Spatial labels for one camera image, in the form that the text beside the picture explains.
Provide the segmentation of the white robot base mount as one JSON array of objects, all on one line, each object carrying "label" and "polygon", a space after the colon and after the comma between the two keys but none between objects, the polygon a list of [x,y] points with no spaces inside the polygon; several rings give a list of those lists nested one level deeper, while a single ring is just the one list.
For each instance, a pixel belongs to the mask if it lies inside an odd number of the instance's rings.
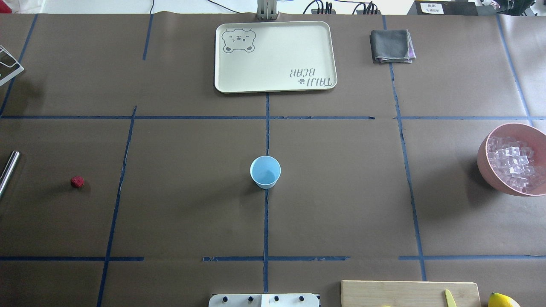
[{"label": "white robot base mount", "polygon": [[319,295],[313,293],[218,294],[209,307],[320,307]]}]

